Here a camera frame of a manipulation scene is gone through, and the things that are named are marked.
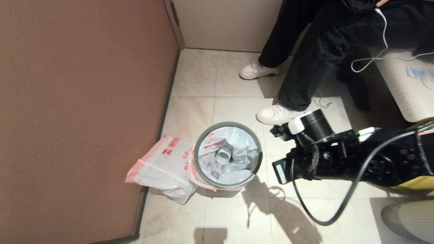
black cable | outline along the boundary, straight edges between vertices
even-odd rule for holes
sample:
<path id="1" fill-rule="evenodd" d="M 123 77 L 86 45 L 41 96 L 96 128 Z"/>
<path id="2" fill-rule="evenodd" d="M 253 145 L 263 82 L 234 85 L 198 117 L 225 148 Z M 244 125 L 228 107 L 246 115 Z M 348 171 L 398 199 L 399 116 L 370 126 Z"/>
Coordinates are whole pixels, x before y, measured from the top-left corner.
<path id="1" fill-rule="evenodd" d="M 354 193 L 354 191 L 355 191 L 355 188 L 357 187 L 357 184 L 360 182 L 361 178 L 363 177 L 363 174 L 365 173 L 365 170 L 366 170 L 366 168 L 368 167 L 369 162 L 372 160 L 373 157 L 375 157 L 375 155 L 376 155 L 376 154 L 377 154 L 381 149 L 383 149 L 385 146 L 387 146 L 387 145 L 389 145 L 390 143 L 393 143 L 393 142 L 395 142 L 395 141 L 397 141 L 397 140 L 400 140 L 400 139 L 405 138 L 405 137 L 407 137 L 407 136 L 413 135 L 413 134 L 415 134 L 415 133 L 420 133 L 420 132 L 422 132 L 422 131 L 428 130 L 428 129 L 433 128 L 433 127 L 434 127 L 434 123 L 431 122 L 431 123 L 429 123 L 428 125 L 423 126 L 423 127 L 421 127 L 421 128 L 413 129 L 413 130 L 410 130 L 410 131 L 405 131 L 405 132 L 403 132 L 403 133 L 401 133 L 401 134 L 399 134 L 399 135 L 397 135 L 397 136 L 395 136 L 395 137 L 392 137 L 391 139 L 389 139 L 389 140 L 383 142 L 382 144 L 378 145 L 374 150 L 372 150 L 371 153 L 368 155 L 368 157 L 367 157 L 367 158 L 365 159 L 365 161 L 363 162 L 363 165 L 362 165 L 362 167 L 360 168 L 360 171 L 358 172 L 357 177 L 355 178 L 355 180 L 354 180 L 353 183 L 351 184 L 351 187 L 350 187 L 350 189 L 348 190 L 348 192 L 347 192 L 347 194 L 346 194 L 344 200 L 342 201 L 341 206 L 340 206 L 339 209 L 336 211 L 335 215 L 334 215 L 331 219 L 329 219 L 329 220 L 327 220 L 327 221 L 320 221 L 320 220 L 316 219 L 316 218 L 315 218 L 315 217 L 314 217 L 314 216 L 309 212 L 309 210 L 307 209 L 306 205 L 304 204 L 304 202 L 303 202 L 303 200 L 302 200 L 302 198 L 301 198 L 301 196 L 300 196 L 300 193 L 298 192 L 298 189 L 297 189 L 297 186 L 296 186 L 296 181 L 295 181 L 295 179 L 294 179 L 294 159 L 293 159 L 292 162 L 291 162 L 291 168 L 290 168 L 291 170 L 290 170 L 289 173 L 290 173 L 291 179 L 292 179 L 292 181 L 293 181 L 293 185 L 294 185 L 294 189 L 295 189 L 295 191 L 296 191 L 297 197 L 298 197 L 298 199 L 300 200 L 301 206 L 303 207 L 304 211 L 306 211 L 306 213 L 307 213 L 307 215 L 309 216 L 309 218 L 311 218 L 315 223 L 317 223 L 317 224 L 319 224 L 319 225 L 322 225 L 322 226 L 329 226 L 329 225 L 335 223 L 336 220 L 338 220 L 338 218 L 341 216 L 341 214 L 342 214 L 342 212 L 344 211 L 345 207 L 347 206 L 348 202 L 350 201 L 350 198 L 351 198 L 351 196 L 353 195 L 353 193 Z"/>

black jeans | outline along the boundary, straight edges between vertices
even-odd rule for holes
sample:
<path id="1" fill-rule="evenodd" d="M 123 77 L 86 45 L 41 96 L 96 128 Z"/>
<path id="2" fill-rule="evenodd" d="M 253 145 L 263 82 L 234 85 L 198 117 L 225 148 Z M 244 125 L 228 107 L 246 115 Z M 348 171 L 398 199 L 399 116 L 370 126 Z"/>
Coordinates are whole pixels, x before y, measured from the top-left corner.
<path id="1" fill-rule="evenodd" d="M 385 36 L 389 48 L 432 42 L 432 2 L 414 0 L 382 12 L 388 22 Z M 307 109 L 316 88 L 350 47 L 384 48 L 384 20 L 375 11 L 354 15 L 340 1 L 287 0 L 259 62 L 270 68 L 283 63 L 311 19 L 278 94 L 283 106 L 296 111 Z"/>

hand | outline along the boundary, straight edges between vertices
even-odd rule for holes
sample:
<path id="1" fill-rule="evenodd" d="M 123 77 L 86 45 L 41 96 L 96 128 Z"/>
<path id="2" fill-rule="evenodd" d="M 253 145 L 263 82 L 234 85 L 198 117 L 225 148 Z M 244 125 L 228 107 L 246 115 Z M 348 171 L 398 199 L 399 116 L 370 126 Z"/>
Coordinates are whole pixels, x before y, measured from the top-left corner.
<path id="1" fill-rule="evenodd" d="M 379 2 L 377 3 L 377 8 L 383 6 L 383 4 L 387 3 L 388 1 L 390 1 L 390 0 L 381 0 L 381 1 L 379 1 Z"/>

beige cushion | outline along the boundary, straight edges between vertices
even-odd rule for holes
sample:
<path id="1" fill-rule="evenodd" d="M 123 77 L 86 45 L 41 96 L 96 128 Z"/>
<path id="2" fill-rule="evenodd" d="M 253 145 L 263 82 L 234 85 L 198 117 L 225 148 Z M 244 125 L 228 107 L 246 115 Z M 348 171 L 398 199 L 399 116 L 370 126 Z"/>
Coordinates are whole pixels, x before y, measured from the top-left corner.
<path id="1" fill-rule="evenodd" d="M 378 50 L 370 49 L 372 56 L 378 55 Z M 411 58 L 413 50 L 390 49 L 383 57 Z M 434 83 L 426 77 L 425 85 L 421 79 L 409 77 L 406 66 L 424 69 L 434 69 L 434 65 L 418 59 L 403 61 L 399 59 L 375 60 L 384 81 L 390 89 L 404 119 L 409 122 L 434 117 Z"/>

person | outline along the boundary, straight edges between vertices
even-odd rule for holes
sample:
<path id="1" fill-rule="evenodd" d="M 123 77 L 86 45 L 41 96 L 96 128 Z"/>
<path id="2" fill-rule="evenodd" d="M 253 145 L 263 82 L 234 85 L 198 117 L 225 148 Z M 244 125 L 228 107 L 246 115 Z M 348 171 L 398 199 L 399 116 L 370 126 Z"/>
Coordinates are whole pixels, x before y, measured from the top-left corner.
<path id="1" fill-rule="evenodd" d="M 381 0 L 377 7 L 389 0 Z M 411 0 L 398 7 L 382 9 L 387 19 L 385 38 L 389 48 L 414 48 L 433 43 L 433 3 Z M 279 102 L 260 110 L 256 118 L 275 125 L 303 114 L 313 93 L 327 78 L 350 47 L 383 47 L 385 22 L 375 11 L 355 15 L 339 0 L 287 0 L 257 63 L 240 71 L 244 79 L 279 75 L 280 65 L 294 44 L 311 26 L 295 53 L 278 93 Z"/>

